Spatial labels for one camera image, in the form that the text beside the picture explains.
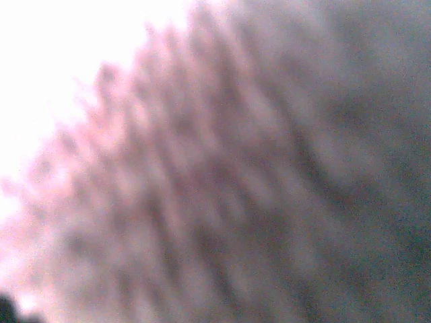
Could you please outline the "grey plush pillowcase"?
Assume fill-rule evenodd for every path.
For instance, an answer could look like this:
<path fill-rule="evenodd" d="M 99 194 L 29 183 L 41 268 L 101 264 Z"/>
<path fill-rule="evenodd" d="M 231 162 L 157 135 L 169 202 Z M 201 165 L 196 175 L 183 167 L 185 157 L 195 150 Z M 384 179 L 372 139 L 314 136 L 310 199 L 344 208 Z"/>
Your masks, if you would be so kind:
<path fill-rule="evenodd" d="M 199 1 L 1 226 L 47 322 L 429 322 L 430 2 Z"/>

